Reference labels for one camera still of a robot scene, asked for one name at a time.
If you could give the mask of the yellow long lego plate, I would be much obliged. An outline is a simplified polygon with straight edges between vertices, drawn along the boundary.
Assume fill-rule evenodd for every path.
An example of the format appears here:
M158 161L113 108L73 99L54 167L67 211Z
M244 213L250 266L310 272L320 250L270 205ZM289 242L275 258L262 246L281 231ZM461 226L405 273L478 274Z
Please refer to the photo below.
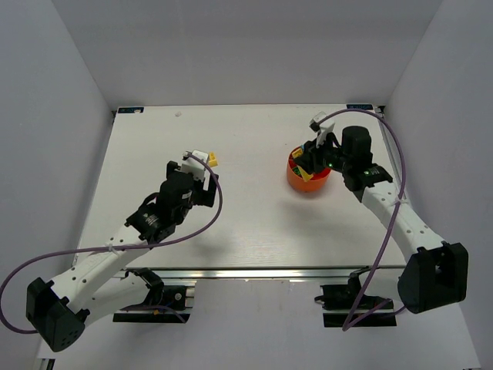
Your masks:
M309 182L314 175L312 169L309 167L309 163L306 161L304 150L301 147L298 147L291 153L291 156L300 172L301 178L304 182Z

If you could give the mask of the yellow square lego brick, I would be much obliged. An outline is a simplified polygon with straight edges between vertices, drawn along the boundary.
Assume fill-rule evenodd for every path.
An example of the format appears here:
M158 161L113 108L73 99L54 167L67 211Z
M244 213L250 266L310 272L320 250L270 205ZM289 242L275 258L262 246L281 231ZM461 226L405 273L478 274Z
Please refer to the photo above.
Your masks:
M217 167L218 166L218 160L217 160L214 152L209 152L208 164L210 167Z

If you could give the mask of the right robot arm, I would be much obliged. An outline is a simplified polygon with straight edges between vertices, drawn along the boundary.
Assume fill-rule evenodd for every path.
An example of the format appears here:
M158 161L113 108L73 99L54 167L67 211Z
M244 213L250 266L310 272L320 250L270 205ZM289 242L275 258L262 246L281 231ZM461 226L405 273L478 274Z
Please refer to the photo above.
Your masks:
M309 174L325 169L341 173L346 188L386 227L405 261L400 273L380 267L357 273L365 294L399 301L413 314L463 301L468 283L465 247L449 244L399 198L392 176L373 161L366 128L344 128L341 141L333 128L314 124L317 137L304 144L295 163Z

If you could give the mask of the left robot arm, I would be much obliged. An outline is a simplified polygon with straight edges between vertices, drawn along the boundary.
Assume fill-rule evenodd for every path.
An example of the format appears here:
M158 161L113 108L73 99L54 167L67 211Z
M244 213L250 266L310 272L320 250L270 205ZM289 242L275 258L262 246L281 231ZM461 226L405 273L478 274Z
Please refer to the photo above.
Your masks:
M166 179L128 216L107 244L49 281L36 278L27 288L26 317L53 352L73 345L86 327L121 309L160 310L164 283L147 267L118 271L164 245L195 206L213 207L223 195L208 155L187 153L168 162Z

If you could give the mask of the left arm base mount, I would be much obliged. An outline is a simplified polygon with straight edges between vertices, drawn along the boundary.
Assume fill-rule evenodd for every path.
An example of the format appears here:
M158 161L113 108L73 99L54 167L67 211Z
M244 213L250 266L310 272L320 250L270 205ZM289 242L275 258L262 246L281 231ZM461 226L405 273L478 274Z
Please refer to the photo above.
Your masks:
M168 284L157 282L157 275L152 271L127 271L128 276L151 277L151 291L142 303L131 304L129 307L116 312L112 321L115 323L144 323L144 324L185 324L188 322L193 307L195 288L187 284Z

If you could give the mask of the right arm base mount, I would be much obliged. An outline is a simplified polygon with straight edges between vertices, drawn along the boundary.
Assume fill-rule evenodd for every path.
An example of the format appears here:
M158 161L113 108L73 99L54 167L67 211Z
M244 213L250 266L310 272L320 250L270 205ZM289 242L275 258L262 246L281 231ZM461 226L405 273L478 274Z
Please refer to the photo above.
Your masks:
M359 290L361 283L359 277L370 270L369 267L351 272L345 284L325 284L320 287L321 294L314 298L317 304L322 306L325 328L341 328L346 320ZM386 299L365 294L357 306L357 310L351 320L358 319L367 311ZM356 323L356 328L396 327L397 320L394 313L393 301L388 301L379 310Z

